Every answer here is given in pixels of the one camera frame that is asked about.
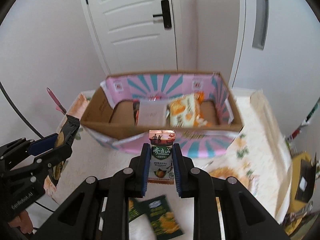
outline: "black cable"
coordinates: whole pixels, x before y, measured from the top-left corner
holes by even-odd
[[[46,209],[46,210],[48,210],[48,211],[50,211],[50,212],[54,212],[53,210],[51,210],[50,208],[47,208],[46,206],[44,206],[44,205],[42,205],[42,204],[40,204],[39,202],[37,202],[37,201],[35,201],[35,203],[37,204],[37,205],[39,205],[40,207],[43,207],[44,209]]]
[[[15,106],[15,104],[12,102],[11,98],[9,97],[9,95],[7,94],[7,92],[5,91],[1,81],[0,81],[0,89],[4,95],[4,97],[7,99],[8,103],[10,104],[10,106],[14,109],[14,111],[17,113],[17,115],[23,120],[23,122],[25,122],[25,124],[40,138],[43,138],[43,135],[41,133],[39,133],[37,131],[36,128],[34,128],[31,123],[28,122],[28,120],[21,114],[21,112],[18,110],[18,108]]]

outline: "door panel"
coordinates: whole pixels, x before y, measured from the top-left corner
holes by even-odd
[[[177,69],[174,27],[165,29],[161,0],[88,0],[111,73]],[[173,22],[172,3],[171,20]]]
[[[320,96],[320,24],[305,0],[268,0],[264,48],[256,49],[252,44],[257,4],[259,0],[246,0],[234,87],[263,89],[280,130],[288,135]]]

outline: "brand label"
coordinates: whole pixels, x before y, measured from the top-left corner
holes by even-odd
[[[13,210],[17,209],[19,206],[21,206],[23,203],[25,203],[28,199],[30,199],[33,196],[32,192],[29,192],[27,195],[25,195],[23,198],[18,200],[14,205],[11,206]]]
[[[203,80],[196,79],[192,81],[192,90],[201,91],[203,89]]]
[[[171,154],[171,148],[165,146],[153,146],[152,155],[158,160],[166,159]]]
[[[115,88],[116,92],[121,92],[123,91],[123,86],[122,86],[122,82],[120,80],[115,80],[113,82],[113,87]]]

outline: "floral tablecloth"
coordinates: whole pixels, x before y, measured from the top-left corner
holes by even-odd
[[[291,157],[262,92],[233,90],[244,128],[225,155],[193,159],[196,167],[221,178],[237,177],[280,223],[289,206]],[[62,203],[88,176],[110,177],[135,155],[101,147],[85,130],[73,143],[73,154],[51,197]],[[179,198],[175,185],[148,184],[144,199],[166,194],[184,235],[193,239],[193,199]],[[156,239],[145,215],[129,224],[130,240]]]

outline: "qr code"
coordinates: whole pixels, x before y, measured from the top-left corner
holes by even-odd
[[[202,90],[203,88],[203,80],[196,79],[192,81],[192,90]]]
[[[113,82],[113,86],[114,86],[116,92],[123,91],[123,86],[122,86],[122,82],[121,81],[114,81]]]

